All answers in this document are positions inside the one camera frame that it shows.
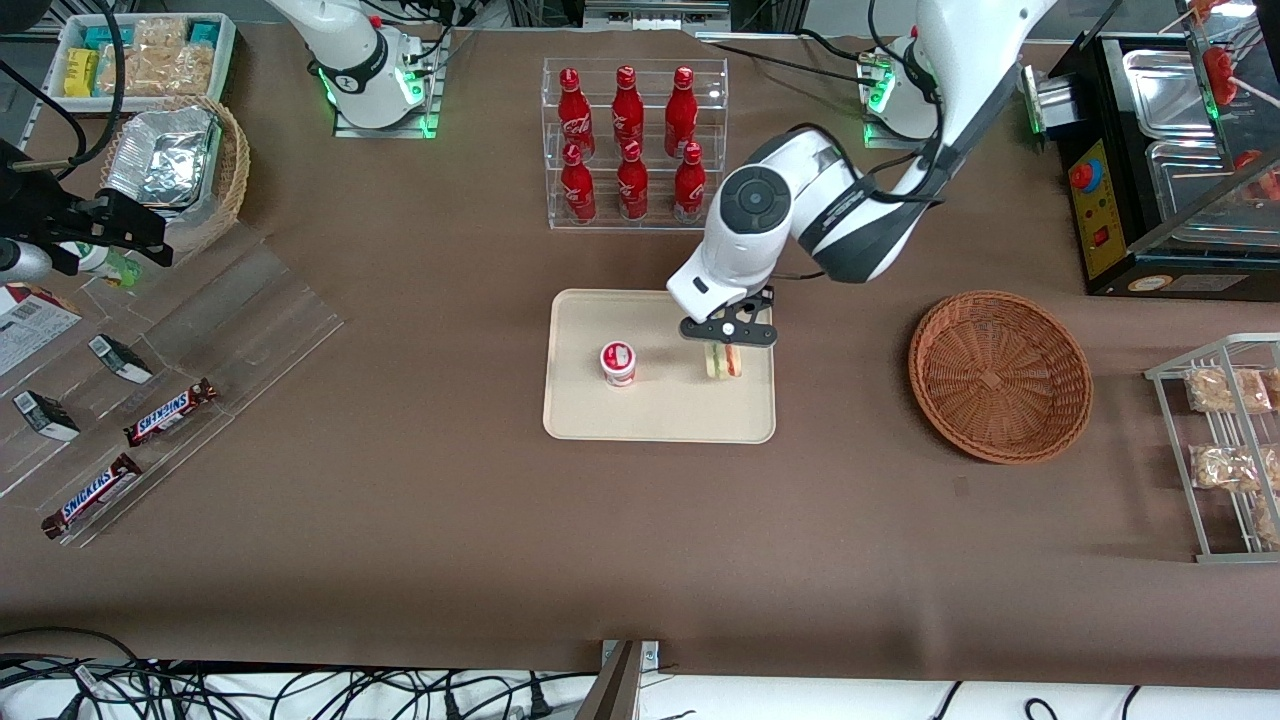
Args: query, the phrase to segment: wire rack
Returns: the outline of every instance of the wire rack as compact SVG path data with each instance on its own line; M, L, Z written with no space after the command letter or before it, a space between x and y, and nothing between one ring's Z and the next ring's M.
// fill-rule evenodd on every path
M1280 427L1276 424L1275 413L1252 415L1247 413L1244 396L1235 377L1236 369L1277 366L1280 366L1280 333L1244 333L1228 336L1144 373L1156 386L1160 411L1169 429L1169 442L1172 445L1178 473L1181 475L1187 503L1190 506L1201 547L1199 555L1196 556L1197 562L1280 562L1280 548L1258 537L1254 523L1254 514L1261 511L1270 515L1274 527L1280 528L1280 507L1276 506L1276 495L1266 489L1272 484L1263 459L1263 447L1280 442ZM1197 368L1222 369L1235 405L1234 413L1174 413L1169 391L1178 388L1178 392L1183 392L1187 374ZM1189 446L1208 442L1216 446L1247 448L1258 470L1263 492L1197 489L1192 483ZM1215 552L1213 544L1221 548L1222 543L1211 543L1206 532L1206 516L1212 512L1212 501L1221 498L1224 493L1230 496L1230 511L1239 525L1244 547Z

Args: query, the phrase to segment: table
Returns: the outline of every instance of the table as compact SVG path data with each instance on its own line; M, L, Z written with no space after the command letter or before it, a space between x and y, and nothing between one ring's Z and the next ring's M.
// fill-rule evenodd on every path
M347 324L87 550L0 511L4 626L92 626L148 657L588 669L626 635L686 673L1280 684L1280 571L1190 561L1139 374L1280 316L1087 297L1057 158L1019 102L884 277L780 284L768 443L559 442L540 424L552 299L660 288L698 234L547 228L541 59L722 51L483 32L449 65L436 140L356 141L329 137L292 28L242 29L242 217ZM837 67L813 44L751 47ZM1061 47L1027 51L1048 68ZM731 165L800 120L863 167L890 156L855 142L850 85L730 61ZM69 138L45 113L29 149ZM809 263L791 246L780 269ZM1041 302L1089 359L1092 423L1051 462L977 462L910 396L915 323L977 288Z

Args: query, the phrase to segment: snickers bar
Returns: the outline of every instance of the snickers bar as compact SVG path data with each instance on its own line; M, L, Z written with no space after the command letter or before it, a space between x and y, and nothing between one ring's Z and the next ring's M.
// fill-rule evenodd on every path
M124 486L138 479L141 474L142 470L138 465L128 455L120 454L111 462L110 468L90 483L87 488L76 493L76 497L70 498L61 510L45 518L40 523L40 529L51 539L60 537L95 502L110 500Z
M196 407L215 397L218 397L218 391L214 389L214 386L209 384L209 378L202 378L198 383L184 389L182 395L165 402L146 418L124 428L124 437L129 439L129 447L137 447L177 425Z

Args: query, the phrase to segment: wicker basket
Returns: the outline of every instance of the wicker basket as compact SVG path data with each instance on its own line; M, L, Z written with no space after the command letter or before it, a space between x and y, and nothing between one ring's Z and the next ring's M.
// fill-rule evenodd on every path
M1071 333L1007 292L965 292L920 322L911 391L948 441L992 462L1039 462L1084 432L1093 378Z
M236 224L236 217L239 214L241 204L244 201L244 190L248 186L248 140L230 110L220 102L196 95L170 97L161 109L179 110L192 105L216 114L223 123L223 140L218 146L218 168L215 170L218 174L214 177L212 186L218 206L212 215L200 224L169 224L165 231L165 242L178 252L200 251L229 231ZM120 136L122 131L116 131L111 143L106 147L106 164L102 165L104 186L106 176L111 170L111 163L115 160Z

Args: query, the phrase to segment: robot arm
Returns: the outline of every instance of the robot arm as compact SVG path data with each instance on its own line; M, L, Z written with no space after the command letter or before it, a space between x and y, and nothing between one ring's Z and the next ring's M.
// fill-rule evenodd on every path
M306 41L334 105L362 128L394 124L422 104L422 41L374 27L357 0L266 0Z
M897 259L1014 90L1018 53L1056 0L919 0L908 74L941 97L941 122L888 193L810 126L764 143L712 200L701 245L667 290L696 323L759 292L788 236L837 282L861 283Z

